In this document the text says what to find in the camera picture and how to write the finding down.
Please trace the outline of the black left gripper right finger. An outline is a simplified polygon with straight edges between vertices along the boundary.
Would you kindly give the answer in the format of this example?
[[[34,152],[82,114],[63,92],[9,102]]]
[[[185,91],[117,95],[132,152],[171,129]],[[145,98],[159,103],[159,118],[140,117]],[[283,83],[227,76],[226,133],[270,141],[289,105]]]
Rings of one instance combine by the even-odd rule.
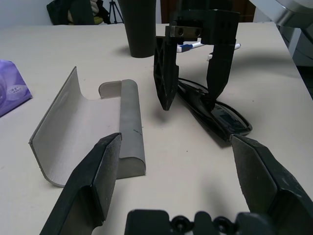
[[[266,214],[280,235],[311,235],[313,202],[296,178],[258,141],[233,135],[230,143],[250,212]]]

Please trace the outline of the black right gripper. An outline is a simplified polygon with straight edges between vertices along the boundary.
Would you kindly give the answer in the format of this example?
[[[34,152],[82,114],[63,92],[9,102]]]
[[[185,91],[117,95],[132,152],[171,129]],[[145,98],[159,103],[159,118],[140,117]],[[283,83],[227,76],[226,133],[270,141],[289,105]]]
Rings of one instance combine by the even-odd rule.
[[[201,39],[215,45],[207,70],[207,101],[210,108],[228,83],[240,14],[226,10],[183,10],[157,36],[154,54],[154,81],[163,110],[168,111],[178,90],[177,43]]]

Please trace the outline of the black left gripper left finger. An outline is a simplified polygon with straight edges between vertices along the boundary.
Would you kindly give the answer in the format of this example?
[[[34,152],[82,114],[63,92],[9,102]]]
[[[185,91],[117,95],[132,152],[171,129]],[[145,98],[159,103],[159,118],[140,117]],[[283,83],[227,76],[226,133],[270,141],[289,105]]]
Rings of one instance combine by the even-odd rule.
[[[41,230],[90,235],[107,219],[118,172],[121,133],[101,138],[71,173]]]

